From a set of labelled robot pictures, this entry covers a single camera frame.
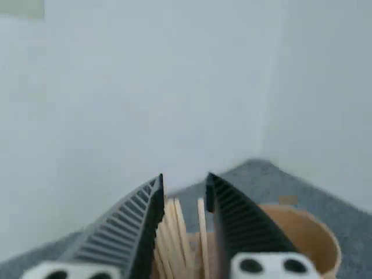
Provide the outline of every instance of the gray carpet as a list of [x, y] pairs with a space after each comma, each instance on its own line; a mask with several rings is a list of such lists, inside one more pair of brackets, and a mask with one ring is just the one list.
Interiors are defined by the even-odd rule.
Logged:
[[[372, 278], [372, 216], [313, 188], [266, 161], [250, 160], [221, 176], [257, 203], [277, 202], [280, 195], [297, 195], [298, 207], [320, 218], [338, 238], [343, 259], [337, 278]], [[204, 191], [204, 184], [200, 183], [172, 195], [181, 201], [187, 230], [190, 232], [198, 230], [196, 199], [204, 196]], [[207, 213], [206, 219], [208, 228], [212, 229], [211, 215]], [[78, 235], [78, 232], [71, 234], [54, 244], [0, 264], [0, 278], [18, 279], [23, 270], [40, 261], [57, 259]]]

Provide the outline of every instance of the bundle of wooden sticks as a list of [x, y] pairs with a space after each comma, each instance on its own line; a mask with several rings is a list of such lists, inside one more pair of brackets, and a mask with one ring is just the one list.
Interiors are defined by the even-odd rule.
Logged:
[[160, 279], [210, 279], [208, 240], [203, 199], [198, 199], [200, 233], [196, 249], [190, 246], [184, 217], [178, 199], [168, 199], [164, 206], [164, 218], [156, 233], [154, 251], [156, 277]]

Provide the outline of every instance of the wooden skewer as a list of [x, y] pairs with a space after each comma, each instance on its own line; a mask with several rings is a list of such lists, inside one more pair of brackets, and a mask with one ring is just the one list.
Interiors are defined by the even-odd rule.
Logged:
[[187, 276], [187, 269], [184, 262], [184, 257], [181, 249], [180, 240], [177, 234], [177, 226], [175, 224], [175, 214], [174, 214], [174, 203], [172, 199], [168, 200], [168, 203], [165, 208], [165, 220], [167, 224], [167, 233], [170, 237], [170, 249], [172, 251], [172, 255], [170, 255], [174, 260], [177, 262], [177, 274], [178, 277], [183, 277], [185, 279], [188, 279]]
[[159, 279], [167, 279], [167, 277], [165, 275], [162, 260], [160, 259], [160, 254], [159, 254], [158, 249], [155, 249], [155, 251], [153, 253], [153, 257], [155, 259], [156, 269], [158, 270], [158, 273], [159, 273]]
[[173, 277], [177, 276], [177, 279], [178, 278], [187, 279], [185, 277], [186, 274], [181, 272], [182, 271], [182, 267], [181, 267], [182, 265], [179, 262], [179, 260], [177, 259], [176, 251], [175, 251], [175, 248], [174, 248], [174, 245], [173, 245], [173, 241], [170, 237], [170, 231], [169, 231], [169, 228], [168, 228], [167, 224], [165, 222], [163, 222], [162, 224], [160, 224], [159, 229], [162, 232], [162, 235], [164, 236], [164, 243], [165, 243], [165, 246], [166, 246], [166, 249], [167, 249], [167, 258], [168, 258], [168, 261], [170, 263], [170, 268], [172, 270]]
[[160, 260], [163, 263], [166, 279], [174, 279], [172, 269], [170, 268], [170, 263], [168, 261], [168, 251], [165, 242], [165, 237], [163, 235], [163, 230], [161, 227], [164, 226], [164, 222], [161, 222], [158, 226], [158, 232], [156, 237], [156, 249], [159, 251]]
[[182, 245], [182, 250], [184, 252], [184, 258], [185, 258], [185, 263], [186, 266], [189, 270], [191, 270], [191, 273], [193, 274], [193, 269], [194, 269], [194, 261], [192, 260], [191, 257], [191, 249], [190, 249], [190, 243], [187, 237], [187, 231], [186, 231], [186, 225], [185, 225], [185, 220], [184, 216], [182, 214], [182, 208], [180, 201], [176, 199], [174, 201], [174, 206], [176, 208], [176, 219], [177, 219], [177, 225], [178, 225], [178, 232], [180, 234], [180, 239], [181, 239], [181, 245]]
[[205, 224], [205, 212], [204, 212], [204, 200], [198, 199], [198, 213], [199, 213], [199, 226], [200, 235], [202, 240], [202, 257], [204, 266], [204, 279], [209, 278], [209, 259], [208, 259], [208, 243], [207, 243], [207, 231]]

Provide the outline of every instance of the round container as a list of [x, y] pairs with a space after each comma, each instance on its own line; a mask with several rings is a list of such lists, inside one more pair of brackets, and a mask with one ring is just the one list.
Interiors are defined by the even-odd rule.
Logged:
[[341, 249], [332, 231], [312, 214], [288, 205], [260, 205], [285, 235], [315, 265], [323, 279], [336, 278]]

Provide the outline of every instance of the white wall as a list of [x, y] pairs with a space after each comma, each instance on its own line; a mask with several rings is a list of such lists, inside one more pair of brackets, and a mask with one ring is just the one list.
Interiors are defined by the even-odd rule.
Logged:
[[290, 1], [261, 153], [372, 212], [372, 2]]
[[268, 3], [47, 1], [43, 22], [0, 19], [0, 260], [160, 172], [174, 191], [255, 156]]

